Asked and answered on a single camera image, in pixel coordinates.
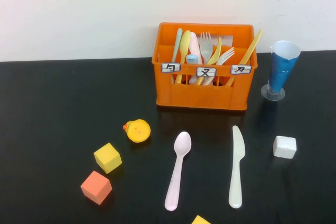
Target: clear cup base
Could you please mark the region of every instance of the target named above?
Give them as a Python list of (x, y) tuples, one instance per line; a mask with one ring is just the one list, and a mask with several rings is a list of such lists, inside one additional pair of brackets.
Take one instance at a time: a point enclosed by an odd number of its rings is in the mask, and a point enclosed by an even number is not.
[(285, 97), (285, 91), (281, 88), (280, 92), (274, 92), (269, 84), (266, 84), (261, 88), (261, 95), (269, 101), (280, 101)]

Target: white foam cube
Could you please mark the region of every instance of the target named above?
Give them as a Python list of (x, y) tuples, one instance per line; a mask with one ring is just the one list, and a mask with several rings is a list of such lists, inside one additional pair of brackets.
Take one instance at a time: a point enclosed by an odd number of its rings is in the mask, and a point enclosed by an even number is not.
[(296, 152), (296, 140), (293, 137), (277, 136), (273, 144), (276, 157), (293, 158)]

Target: blue plastic cup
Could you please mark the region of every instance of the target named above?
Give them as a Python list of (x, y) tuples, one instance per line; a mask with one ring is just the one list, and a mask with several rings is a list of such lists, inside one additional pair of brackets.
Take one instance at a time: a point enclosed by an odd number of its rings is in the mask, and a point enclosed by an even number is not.
[(290, 41), (281, 40), (271, 46), (271, 71), (268, 84), (261, 89), (261, 94), (266, 99), (279, 101), (285, 97), (282, 86), (299, 59), (300, 53), (300, 48)]

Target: orange plastic crate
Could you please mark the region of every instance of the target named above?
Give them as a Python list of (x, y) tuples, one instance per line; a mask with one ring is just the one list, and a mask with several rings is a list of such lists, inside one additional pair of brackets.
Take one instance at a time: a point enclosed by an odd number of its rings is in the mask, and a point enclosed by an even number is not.
[[(162, 63), (172, 61), (176, 33), (179, 28), (193, 31), (197, 36), (209, 31), (212, 37), (233, 36), (235, 54), (224, 65), (197, 65), (181, 64), (181, 69), (174, 73), (163, 73)], [(247, 48), (254, 39), (253, 26), (251, 25), (214, 25), (214, 24), (185, 24), (185, 23), (161, 23), (157, 34), (155, 50), (152, 58), (155, 72), (157, 100), (161, 106), (177, 106), (189, 108), (221, 109), (221, 110), (246, 110), (247, 98), (255, 69), (258, 67), (257, 54), (254, 50), (246, 65), (251, 66), (251, 72), (247, 74), (231, 74), (231, 66), (238, 65)], [(222, 46), (222, 52), (231, 47)], [(180, 63), (181, 55), (177, 53), (176, 61)], [(188, 84), (191, 76), (196, 75), (198, 67), (216, 68), (214, 86), (199, 86)], [(172, 75), (176, 79), (177, 74), (182, 74), (182, 83), (172, 83)], [(235, 77), (231, 87), (225, 83), (230, 77)]]

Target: yellow toy duck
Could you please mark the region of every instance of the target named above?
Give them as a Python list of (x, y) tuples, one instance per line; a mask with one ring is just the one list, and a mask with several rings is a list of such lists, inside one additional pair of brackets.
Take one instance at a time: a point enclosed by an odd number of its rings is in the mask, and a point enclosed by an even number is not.
[(142, 119), (135, 121), (129, 121), (122, 127), (129, 137), (135, 143), (141, 143), (145, 141), (151, 134), (151, 128), (149, 124)]

